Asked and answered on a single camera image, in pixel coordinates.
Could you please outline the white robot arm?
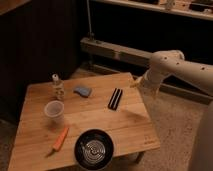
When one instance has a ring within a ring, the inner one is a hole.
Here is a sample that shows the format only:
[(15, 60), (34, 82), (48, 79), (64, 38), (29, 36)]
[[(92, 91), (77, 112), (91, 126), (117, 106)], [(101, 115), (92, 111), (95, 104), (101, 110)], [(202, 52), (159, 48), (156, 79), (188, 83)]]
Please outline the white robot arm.
[[(161, 84), (175, 76), (213, 97), (213, 65), (190, 62), (180, 50), (157, 51), (149, 58), (149, 69), (130, 87), (156, 96)], [(213, 171), (213, 100), (203, 113), (195, 136), (187, 171)]]

